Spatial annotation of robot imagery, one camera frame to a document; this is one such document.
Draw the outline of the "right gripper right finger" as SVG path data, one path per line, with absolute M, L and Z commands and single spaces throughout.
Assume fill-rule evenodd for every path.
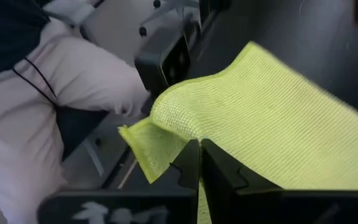
M 213 223 L 358 223 L 358 190 L 285 190 L 201 142 L 204 190 Z

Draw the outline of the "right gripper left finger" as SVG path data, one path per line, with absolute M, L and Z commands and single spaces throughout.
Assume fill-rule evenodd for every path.
M 152 184 L 132 190 L 71 190 L 47 197 L 42 224 L 177 223 L 198 219 L 200 145 L 189 141 Z

